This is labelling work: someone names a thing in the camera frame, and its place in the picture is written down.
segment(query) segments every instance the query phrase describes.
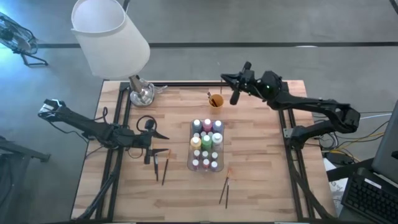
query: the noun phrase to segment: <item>clear plastic organizer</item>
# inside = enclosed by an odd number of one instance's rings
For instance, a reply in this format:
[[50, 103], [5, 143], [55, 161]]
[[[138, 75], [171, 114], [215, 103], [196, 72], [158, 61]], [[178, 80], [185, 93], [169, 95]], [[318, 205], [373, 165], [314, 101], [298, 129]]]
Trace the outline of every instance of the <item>clear plastic organizer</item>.
[[[199, 120], [201, 121], [201, 123], [203, 125], [205, 120], [204, 119], [199, 119]], [[208, 160], [210, 161], [210, 164], [209, 164], [209, 166], [207, 168], [203, 165], [203, 161], [204, 161], [204, 158], [202, 157], [203, 147], [201, 147], [200, 150], [198, 149], [200, 151], [200, 155], [197, 158], [194, 155], [194, 151], [196, 149], [194, 149], [191, 146], [191, 144], [190, 144], [191, 139], [193, 138], [193, 135], [195, 134], [193, 132], [193, 130], [194, 130], [193, 122], [194, 122], [194, 120], [191, 122], [190, 137], [188, 139], [188, 146], [189, 146], [188, 160], [187, 160], [188, 169], [190, 169], [192, 171], [199, 171], [199, 172], [200, 171], [202, 171], [202, 172], [220, 172], [220, 171], [222, 171], [223, 168], [224, 168], [224, 129], [225, 129], [224, 122], [221, 121], [221, 131], [215, 132], [215, 133], [220, 133], [222, 135], [223, 141], [221, 142], [221, 144], [219, 144], [217, 146], [214, 146], [214, 144], [212, 142], [211, 143], [211, 149], [207, 150], [208, 151]], [[218, 153], [217, 160], [214, 160], [212, 158], [211, 155], [212, 155], [213, 152], [217, 152]], [[192, 163], [194, 159], [198, 159], [198, 161], [199, 161], [199, 165], [197, 167], [195, 167], [193, 165], [193, 163]], [[215, 168], [215, 169], [211, 167], [211, 163], [213, 161], [217, 162], [217, 168]]]

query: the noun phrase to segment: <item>white lamp shade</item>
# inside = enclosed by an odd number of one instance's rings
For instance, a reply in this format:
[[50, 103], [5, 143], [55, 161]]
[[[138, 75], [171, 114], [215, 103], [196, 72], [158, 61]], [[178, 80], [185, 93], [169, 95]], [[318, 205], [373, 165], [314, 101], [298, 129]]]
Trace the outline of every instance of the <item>white lamp shade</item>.
[[77, 1], [72, 24], [94, 76], [127, 78], [149, 60], [148, 42], [116, 0]]

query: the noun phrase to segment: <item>plastic tray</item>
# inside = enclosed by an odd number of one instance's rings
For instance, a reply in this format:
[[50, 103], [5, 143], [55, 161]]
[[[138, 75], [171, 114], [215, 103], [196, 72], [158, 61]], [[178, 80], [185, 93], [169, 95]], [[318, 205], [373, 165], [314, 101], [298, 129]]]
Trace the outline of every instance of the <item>plastic tray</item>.
[[[215, 150], [213, 148], [213, 146], [211, 147], [211, 150], [209, 151], [209, 160], [210, 160], [209, 168], [206, 169], [206, 168], [203, 167], [203, 159], [200, 156], [199, 167], [198, 167], [198, 169], [195, 169], [194, 166], [192, 165], [192, 160], [194, 160], [194, 156], [193, 156], [194, 148], [192, 148], [191, 144], [190, 144], [191, 138], [193, 137], [193, 134], [194, 134], [193, 131], [192, 131], [193, 121], [191, 122], [191, 126], [190, 126], [191, 130], [190, 130], [190, 135], [189, 135], [189, 139], [188, 139], [188, 146], [189, 146], [188, 160], [187, 160], [188, 169], [190, 169], [192, 171], [196, 171], [196, 172], [219, 172], [219, 171], [222, 171], [224, 169], [224, 129], [225, 129], [225, 126], [224, 126], [224, 122], [223, 121], [221, 121], [221, 124], [222, 124], [223, 128], [222, 128], [221, 132], [219, 132], [219, 133], [223, 136], [223, 142], [221, 143], [221, 146], [217, 150]], [[218, 158], [216, 160], [217, 163], [218, 163], [218, 167], [215, 170], [213, 170], [211, 168], [211, 162], [213, 162], [213, 159], [211, 158], [211, 153], [213, 153], [213, 152], [217, 152], [218, 153]]]

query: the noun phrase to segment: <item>green paint bottle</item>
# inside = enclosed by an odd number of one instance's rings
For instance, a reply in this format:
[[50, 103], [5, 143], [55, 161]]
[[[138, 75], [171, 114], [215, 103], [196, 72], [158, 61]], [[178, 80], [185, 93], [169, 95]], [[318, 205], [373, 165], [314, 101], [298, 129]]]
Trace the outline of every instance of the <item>green paint bottle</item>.
[[211, 150], [211, 138], [208, 135], [205, 135], [201, 139], [201, 149], [202, 151], [210, 151]]

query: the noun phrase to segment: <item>yellow cable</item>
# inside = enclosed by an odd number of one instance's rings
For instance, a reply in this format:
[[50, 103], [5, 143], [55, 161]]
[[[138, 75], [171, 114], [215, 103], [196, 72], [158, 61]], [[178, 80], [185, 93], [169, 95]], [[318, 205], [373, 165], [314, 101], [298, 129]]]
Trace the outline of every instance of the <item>yellow cable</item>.
[[[379, 136], [379, 135], [381, 135], [381, 134], [384, 134], [384, 132], [380, 132], [380, 133], [376, 133], [376, 134], [371, 134], [371, 135], [366, 136], [366, 137], [363, 137], [363, 138], [355, 139], [354, 141], [350, 142], [348, 145], [346, 145], [346, 146], [344, 146], [344, 147], [348, 147], [348, 146], [350, 146], [350, 145], [352, 145], [352, 144], [354, 144], [354, 143], [356, 143], [356, 142], [358, 142], [358, 141], [360, 141], [360, 140], [367, 139], [367, 138], [371, 138], [371, 137], [374, 137], [374, 136]], [[340, 147], [338, 147], [338, 148], [336, 148], [336, 149], [332, 149], [331, 152], [333, 152], [333, 151], [339, 151], [339, 150], [341, 150], [342, 148], [343, 148], [343, 147], [340, 146]]]
[[351, 158], [353, 158], [354, 160], [356, 160], [356, 161], [358, 161], [358, 162], [361, 162], [357, 157], [355, 157], [355, 156], [351, 156], [350, 154], [348, 154], [348, 153], [346, 153], [346, 152], [343, 152], [343, 151], [340, 151], [340, 150], [337, 150], [337, 151], [330, 151], [331, 153], [338, 153], [338, 154], [344, 154], [344, 155], [347, 155], [347, 156], [349, 156], [349, 157], [351, 157]]

